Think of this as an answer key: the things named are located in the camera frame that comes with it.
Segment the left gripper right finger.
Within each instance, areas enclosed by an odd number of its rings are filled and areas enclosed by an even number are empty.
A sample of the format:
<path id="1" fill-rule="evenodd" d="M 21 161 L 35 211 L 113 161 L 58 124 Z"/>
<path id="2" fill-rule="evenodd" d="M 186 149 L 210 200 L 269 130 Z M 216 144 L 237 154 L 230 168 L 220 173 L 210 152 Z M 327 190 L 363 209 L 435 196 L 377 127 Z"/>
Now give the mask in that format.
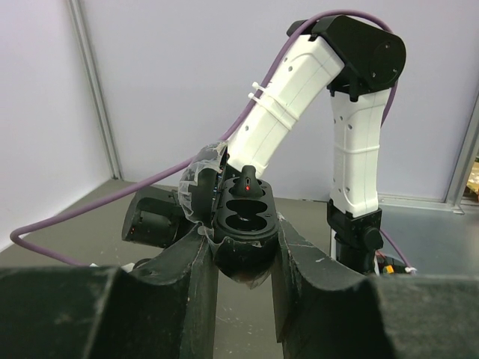
<path id="1" fill-rule="evenodd" d="M 478 279 L 359 274 L 279 218 L 272 267 L 286 358 L 476 358 Z"/>

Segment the black earbud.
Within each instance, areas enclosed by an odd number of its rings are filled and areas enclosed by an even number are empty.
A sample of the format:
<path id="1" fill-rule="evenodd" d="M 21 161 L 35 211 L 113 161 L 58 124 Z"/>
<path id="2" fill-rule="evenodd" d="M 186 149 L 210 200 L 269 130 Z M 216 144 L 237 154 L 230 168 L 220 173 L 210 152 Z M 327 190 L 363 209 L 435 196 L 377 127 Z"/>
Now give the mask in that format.
<path id="1" fill-rule="evenodd" d="M 252 165 L 245 165 L 240 175 L 234 180 L 231 194 L 237 197 L 257 198 L 263 196 L 263 189 L 256 178 L 256 169 Z"/>

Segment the black round earbud case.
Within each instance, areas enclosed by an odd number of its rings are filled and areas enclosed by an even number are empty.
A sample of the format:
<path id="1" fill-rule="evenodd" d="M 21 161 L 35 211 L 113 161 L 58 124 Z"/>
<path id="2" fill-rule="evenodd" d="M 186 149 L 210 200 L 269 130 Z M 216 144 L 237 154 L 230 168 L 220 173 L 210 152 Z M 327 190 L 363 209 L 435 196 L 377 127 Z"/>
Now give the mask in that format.
<path id="1" fill-rule="evenodd" d="M 262 197 L 231 194 L 242 169 L 235 170 L 228 159 L 225 141 L 203 147 L 180 178 L 178 200 L 186 219 L 196 224 L 198 234 L 207 239 L 218 269 L 231 280 L 254 289 L 271 272 L 279 220 L 267 181 L 256 176 Z"/>

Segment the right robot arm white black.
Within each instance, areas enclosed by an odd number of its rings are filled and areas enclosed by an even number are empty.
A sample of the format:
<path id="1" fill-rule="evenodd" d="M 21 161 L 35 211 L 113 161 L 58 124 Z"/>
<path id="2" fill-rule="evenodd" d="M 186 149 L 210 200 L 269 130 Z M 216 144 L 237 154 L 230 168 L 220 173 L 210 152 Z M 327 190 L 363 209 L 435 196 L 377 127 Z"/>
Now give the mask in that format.
<path id="1" fill-rule="evenodd" d="M 331 11 L 294 22 L 267 77 L 253 84 L 239 126 L 205 146 L 174 191 L 135 193 L 122 239 L 159 248 L 193 227 L 208 239 L 217 267 L 246 282 L 266 275 L 279 220 L 263 172 L 285 136 L 322 90 L 330 94 L 334 170 L 327 222 L 335 259 L 377 273 L 383 246 L 376 189 L 379 137 L 406 62 L 403 41 L 371 15 Z"/>

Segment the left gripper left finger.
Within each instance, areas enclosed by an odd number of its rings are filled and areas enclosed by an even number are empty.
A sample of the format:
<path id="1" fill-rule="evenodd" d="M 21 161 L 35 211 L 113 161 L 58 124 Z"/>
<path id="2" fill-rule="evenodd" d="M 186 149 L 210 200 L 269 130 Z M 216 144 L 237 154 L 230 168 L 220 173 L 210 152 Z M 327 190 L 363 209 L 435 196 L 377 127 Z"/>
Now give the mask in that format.
<path id="1" fill-rule="evenodd" d="M 217 274 L 193 227 L 144 265 L 1 270 L 3 358 L 207 358 Z"/>

